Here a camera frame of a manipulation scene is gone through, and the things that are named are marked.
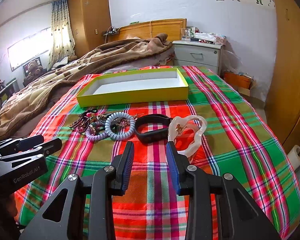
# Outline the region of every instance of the curtain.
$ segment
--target curtain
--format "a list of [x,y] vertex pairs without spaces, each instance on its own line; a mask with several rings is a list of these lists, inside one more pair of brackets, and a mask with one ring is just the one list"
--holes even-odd
[[51,35],[53,44],[49,54],[48,70],[64,57],[75,55],[67,0],[52,2]]

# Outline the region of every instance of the silver screw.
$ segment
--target silver screw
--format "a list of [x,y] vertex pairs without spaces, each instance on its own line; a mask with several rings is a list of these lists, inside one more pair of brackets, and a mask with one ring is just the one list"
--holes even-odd
[[187,169],[188,169],[189,171],[196,171],[196,170],[197,170],[197,167],[194,166],[194,165],[189,165]]
[[70,174],[69,176],[68,176],[68,179],[69,179],[69,181],[73,181],[73,180],[76,180],[77,179],[77,174]]
[[226,173],[224,177],[225,177],[225,179],[227,179],[227,180],[233,179],[233,176],[232,176],[232,174],[230,174],[230,173]]
[[111,171],[114,170],[114,167],[111,166],[111,165],[108,165],[108,166],[106,166],[106,167],[104,168],[104,170],[105,170],[106,172],[111,172]]

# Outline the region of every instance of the curtain rod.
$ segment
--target curtain rod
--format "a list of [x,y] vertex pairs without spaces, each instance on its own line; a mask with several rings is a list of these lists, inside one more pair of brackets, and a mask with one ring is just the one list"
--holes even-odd
[[41,6],[43,6],[43,5],[47,5],[47,4],[52,3],[52,2],[55,2],[55,1],[58,1],[58,0],[52,0],[52,1],[49,1],[49,2],[41,3],[41,4],[38,4],[38,5],[36,5],[36,6],[33,6],[33,7],[29,8],[29,9],[27,9],[27,10],[24,10],[24,11],[22,11],[22,12],[16,14],[15,16],[10,17],[8,20],[5,20],[3,23],[0,24],[0,27],[2,27],[3,25],[5,25],[5,24],[8,23],[9,21],[13,20],[14,18],[17,18],[17,17],[20,16],[21,14],[24,14],[24,13],[26,13],[26,12],[28,12],[28,11],[31,11],[31,10],[33,10],[33,9],[36,9],[36,8],[38,8],[38,7],[41,7]]

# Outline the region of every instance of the blanket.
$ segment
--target blanket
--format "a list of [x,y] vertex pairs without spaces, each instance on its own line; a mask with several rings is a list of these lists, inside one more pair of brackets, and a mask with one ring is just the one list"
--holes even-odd
[[[189,85],[188,100],[97,106],[98,112],[203,116],[208,126],[192,164],[218,176],[227,172],[233,174],[282,239],[287,238],[299,222],[300,191],[295,173],[277,138],[251,105],[217,75],[191,66],[178,68]],[[49,171],[46,174],[16,192],[17,219],[22,225],[29,223],[69,174],[94,174],[124,150],[126,141],[114,142],[108,138],[94,144],[69,128],[86,110],[79,107],[76,95],[96,76],[82,78],[52,107],[32,133],[42,134],[45,140],[58,137],[63,141],[63,147],[47,158]],[[153,124],[143,129],[158,128],[161,126]],[[182,136],[177,141],[177,149],[185,149],[192,140],[193,137]],[[129,187],[123,197],[113,197],[116,238],[183,239],[188,198],[177,196],[172,187],[165,157],[167,140],[145,146],[133,135],[129,141],[135,146]],[[211,201],[213,238],[217,239],[214,195],[211,195]],[[85,206],[85,233],[88,211],[89,197]]]
[[84,75],[102,73],[112,67],[167,51],[172,46],[171,42],[166,41],[167,37],[161,33],[148,40],[113,41],[33,81],[9,98],[0,110],[0,141],[11,137],[23,124],[42,113],[56,94],[60,99]]

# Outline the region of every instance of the paper roll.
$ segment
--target paper roll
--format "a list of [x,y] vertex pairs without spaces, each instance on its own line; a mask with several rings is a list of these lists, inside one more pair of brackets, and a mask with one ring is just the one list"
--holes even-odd
[[300,156],[298,156],[297,152],[300,152],[300,147],[295,145],[288,153],[288,159],[294,171],[300,166]]

